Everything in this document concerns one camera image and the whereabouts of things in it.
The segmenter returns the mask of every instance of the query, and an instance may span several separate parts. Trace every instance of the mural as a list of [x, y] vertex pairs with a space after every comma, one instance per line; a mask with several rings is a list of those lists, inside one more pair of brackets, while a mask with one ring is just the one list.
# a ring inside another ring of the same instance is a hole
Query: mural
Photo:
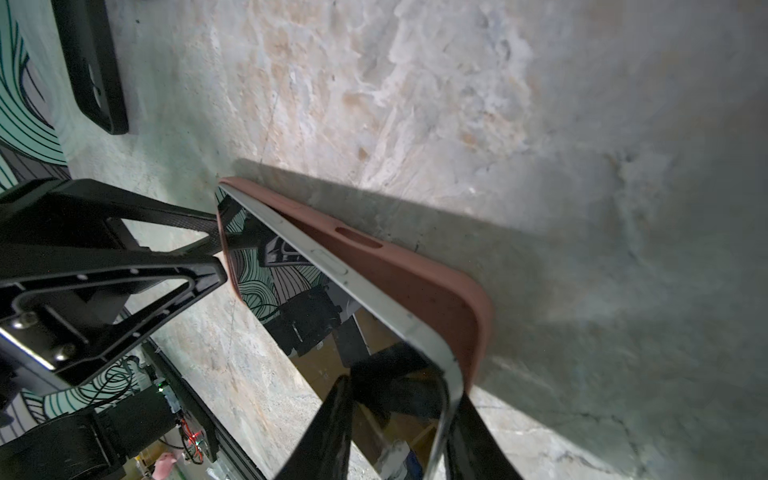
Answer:
[[18, 438], [50, 419], [87, 407], [99, 412], [152, 386], [136, 356], [125, 356], [85, 386], [39, 396], [22, 390], [5, 409], [0, 445]]
[[0, 192], [32, 178], [70, 178], [41, 75], [8, 0], [0, 2]]
[[[217, 189], [216, 200], [221, 206], [227, 194]], [[241, 233], [245, 229], [247, 212], [240, 210], [224, 229]], [[294, 262], [279, 268], [262, 268], [255, 249], [232, 250], [229, 254], [233, 275], [237, 277], [237, 289], [248, 308], [261, 323], [268, 323], [280, 315], [278, 306], [290, 297], [323, 284], [325, 276], [311, 263]]]

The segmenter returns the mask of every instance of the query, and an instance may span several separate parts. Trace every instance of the metal screw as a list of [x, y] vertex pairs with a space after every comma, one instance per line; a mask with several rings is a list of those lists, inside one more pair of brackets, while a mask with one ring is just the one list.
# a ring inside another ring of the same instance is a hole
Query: metal screw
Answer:
[[30, 326], [35, 325], [38, 322], [38, 314], [35, 312], [22, 312], [11, 321], [11, 327], [16, 330], [27, 329]]
[[72, 358], [77, 351], [77, 347], [71, 343], [65, 343], [53, 351], [53, 358], [57, 362], [66, 362]]

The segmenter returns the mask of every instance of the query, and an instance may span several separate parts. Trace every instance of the concrete wall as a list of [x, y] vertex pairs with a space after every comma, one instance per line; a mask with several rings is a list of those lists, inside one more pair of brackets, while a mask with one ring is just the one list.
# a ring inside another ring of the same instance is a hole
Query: concrete wall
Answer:
[[131, 134], [61, 90], [73, 172], [207, 210], [251, 177], [469, 273], [475, 401], [530, 478], [766, 476], [764, 2], [108, 7]]

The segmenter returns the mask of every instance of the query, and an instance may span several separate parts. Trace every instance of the black phone case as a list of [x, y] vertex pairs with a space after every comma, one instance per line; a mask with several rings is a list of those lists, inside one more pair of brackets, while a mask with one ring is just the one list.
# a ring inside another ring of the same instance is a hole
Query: black phone case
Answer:
[[128, 132], [123, 90], [103, 0], [51, 0], [80, 110], [108, 133]]

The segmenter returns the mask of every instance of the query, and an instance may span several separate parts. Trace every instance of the silicone phone case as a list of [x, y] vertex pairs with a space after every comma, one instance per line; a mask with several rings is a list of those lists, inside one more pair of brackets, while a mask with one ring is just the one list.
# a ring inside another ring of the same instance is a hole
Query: silicone phone case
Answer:
[[430, 325], [451, 347], [469, 391], [491, 334], [493, 306], [465, 273], [355, 230], [250, 180], [222, 178], [280, 213]]

